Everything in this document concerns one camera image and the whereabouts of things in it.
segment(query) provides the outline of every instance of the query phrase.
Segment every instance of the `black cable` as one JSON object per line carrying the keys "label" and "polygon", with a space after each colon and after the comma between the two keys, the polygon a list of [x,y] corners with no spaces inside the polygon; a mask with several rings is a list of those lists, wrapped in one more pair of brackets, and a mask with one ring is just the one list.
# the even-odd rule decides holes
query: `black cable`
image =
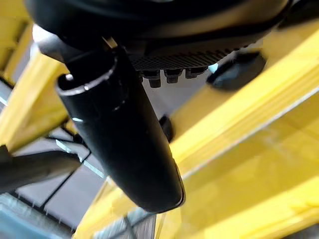
{"label": "black cable", "polygon": [[44,137],[44,138],[45,139],[50,139],[50,140],[58,140],[58,141],[61,141],[61,142],[66,142],[66,143],[81,144],[81,143],[78,143],[78,142],[74,142],[73,140],[70,140],[70,139],[63,139],[63,138],[52,137],[52,136],[47,136],[47,137]]}
{"label": "black cable", "polygon": [[130,220],[128,219],[127,216],[124,216],[124,222],[126,224],[126,230],[129,231],[130,236],[132,237],[132,239],[137,239],[137,237],[136,237],[136,235],[135,235],[135,233],[133,231],[133,227],[132,227],[132,225],[130,223]]}
{"label": "black cable", "polygon": [[[89,151],[88,155],[86,155],[86,156],[83,158],[83,160],[82,160],[82,162],[81,162],[81,165],[84,163],[85,160],[87,160],[87,159],[90,157],[91,153],[92,153],[92,152]],[[61,189],[61,187],[66,183],[66,181],[68,181],[68,179],[75,173],[75,171],[76,171],[76,170],[74,170],[73,172],[71,172],[71,173],[59,184],[59,186],[57,186],[57,187],[55,188],[55,190],[49,195],[49,197],[47,197],[47,198],[45,199],[45,201],[42,203],[42,205],[41,205],[41,207],[40,207],[42,210],[44,210],[44,207],[46,206],[46,204],[54,197],[54,195]]]}

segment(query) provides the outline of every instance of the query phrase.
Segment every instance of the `black cylinder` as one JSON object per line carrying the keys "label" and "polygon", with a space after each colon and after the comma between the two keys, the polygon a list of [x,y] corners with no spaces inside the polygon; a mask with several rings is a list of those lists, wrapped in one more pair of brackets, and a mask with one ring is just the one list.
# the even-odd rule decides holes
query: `black cylinder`
{"label": "black cylinder", "polygon": [[176,208],[184,202],[182,180],[141,82],[120,57],[106,61],[106,74],[85,84],[61,76],[57,91],[92,153],[133,202],[153,213]]}

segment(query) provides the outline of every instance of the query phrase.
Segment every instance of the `yellow metal frame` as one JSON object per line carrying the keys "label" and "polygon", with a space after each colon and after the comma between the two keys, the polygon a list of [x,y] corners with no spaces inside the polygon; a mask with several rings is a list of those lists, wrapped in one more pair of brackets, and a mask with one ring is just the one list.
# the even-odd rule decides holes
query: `yellow metal frame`
{"label": "yellow metal frame", "polygon": [[[271,33],[259,77],[234,93],[205,86],[172,116],[187,196],[157,216],[156,238],[279,238],[319,221],[318,42],[319,21]],[[54,91],[63,72],[40,54],[27,65],[0,116],[10,152],[67,119]],[[107,180],[74,237],[91,238],[134,207]]]}

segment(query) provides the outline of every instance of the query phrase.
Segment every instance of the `ventilation grille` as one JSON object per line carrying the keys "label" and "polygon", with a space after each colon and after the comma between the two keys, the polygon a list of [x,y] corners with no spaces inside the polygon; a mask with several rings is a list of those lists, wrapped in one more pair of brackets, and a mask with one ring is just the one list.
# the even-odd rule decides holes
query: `ventilation grille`
{"label": "ventilation grille", "polygon": [[137,71],[184,69],[192,67],[209,66],[215,64],[233,50],[206,51],[188,54],[176,54],[166,56],[130,56],[130,60]]}

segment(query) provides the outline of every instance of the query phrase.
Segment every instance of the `black plastic housing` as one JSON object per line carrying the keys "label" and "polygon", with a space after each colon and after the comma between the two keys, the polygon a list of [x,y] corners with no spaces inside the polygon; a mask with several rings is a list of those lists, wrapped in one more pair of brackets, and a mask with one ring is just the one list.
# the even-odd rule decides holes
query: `black plastic housing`
{"label": "black plastic housing", "polygon": [[184,202],[182,180],[141,82],[120,57],[106,61],[106,74],[81,85],[63,75],[57,91],[92,153],[132,201],[153,213],[176,208]]}

